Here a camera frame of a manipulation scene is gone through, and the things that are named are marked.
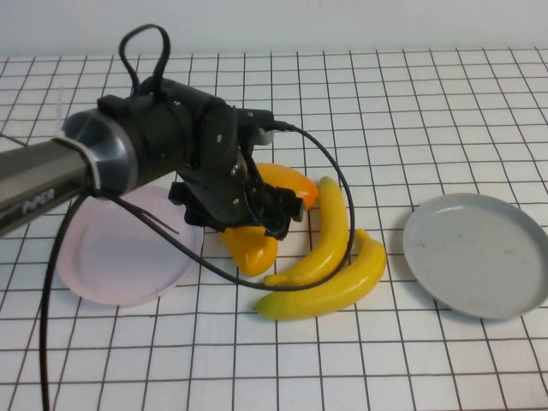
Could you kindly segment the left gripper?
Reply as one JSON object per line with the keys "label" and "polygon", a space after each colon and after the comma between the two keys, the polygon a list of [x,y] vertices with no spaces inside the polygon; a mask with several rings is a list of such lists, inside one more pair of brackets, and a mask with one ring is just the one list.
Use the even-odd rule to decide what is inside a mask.
{"label": "left gripper", "polygon": [[274,188],[282,208],[274,210],[273,193],[247,150],[190,154],[176,173],[181,180],[171,185],[169,200],[186,208],[191,225],[216,231],[258,225],[266,235],[284,239],[288,219],[304,217],[304,200],[289,188]]}

